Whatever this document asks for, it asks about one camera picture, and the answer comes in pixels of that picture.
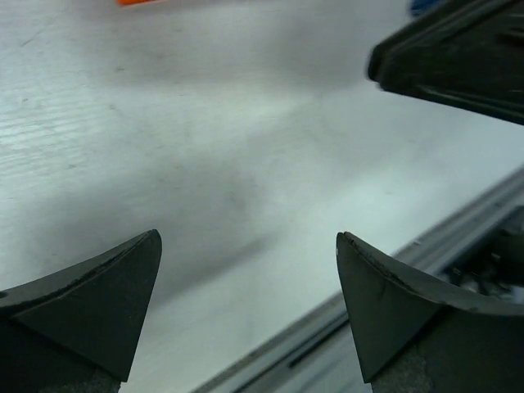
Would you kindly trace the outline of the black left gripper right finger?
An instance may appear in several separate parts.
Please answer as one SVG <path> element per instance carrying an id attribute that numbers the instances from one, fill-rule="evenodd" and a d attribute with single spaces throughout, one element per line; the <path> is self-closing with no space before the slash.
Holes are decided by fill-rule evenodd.
<path id="1" fill-rule="evenodd" d="M 351 233 L 337 268 L 361 373 L 375 392 L 521 392 L 523 307 L 456 287 Z"/>

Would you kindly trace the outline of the aluminium rail frame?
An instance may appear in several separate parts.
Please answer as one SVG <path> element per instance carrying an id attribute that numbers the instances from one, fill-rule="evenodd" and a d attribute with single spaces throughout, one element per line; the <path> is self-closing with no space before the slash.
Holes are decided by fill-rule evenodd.
<path id="1" fill-rule="evenodd" d="M 523 174 L 389 256 L 337 236 L 342 292 L 204 392 L 520 392 Z"/>

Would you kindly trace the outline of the orange Gillette Fusion box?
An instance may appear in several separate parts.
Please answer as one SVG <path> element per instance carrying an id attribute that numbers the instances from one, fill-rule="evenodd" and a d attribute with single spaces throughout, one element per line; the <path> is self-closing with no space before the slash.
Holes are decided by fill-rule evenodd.
<path id="1" fill-rule="evenodd" d="M 136 7 L 142 4 L 164 2 L 165 0 L 115 0 L 121 7 Z"/>

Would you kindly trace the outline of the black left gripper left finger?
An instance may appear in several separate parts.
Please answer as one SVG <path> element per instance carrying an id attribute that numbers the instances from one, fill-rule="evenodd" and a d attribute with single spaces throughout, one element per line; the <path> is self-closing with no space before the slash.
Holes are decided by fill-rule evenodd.
<path id="1" fill-rule="evenodd" d="M 157 230 L 1 292 L 3 392 L 117 392 L 160 267 Z"/>

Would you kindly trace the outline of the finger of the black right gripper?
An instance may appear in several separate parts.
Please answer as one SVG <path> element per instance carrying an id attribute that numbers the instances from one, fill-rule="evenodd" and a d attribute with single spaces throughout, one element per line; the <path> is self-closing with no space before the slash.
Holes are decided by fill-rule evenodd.
<path id="1" fill-rule="evenodd" d="M 523 122 L 523 3 L 446 1 L 381 41 L 367 74 L 381 89 Z"/>

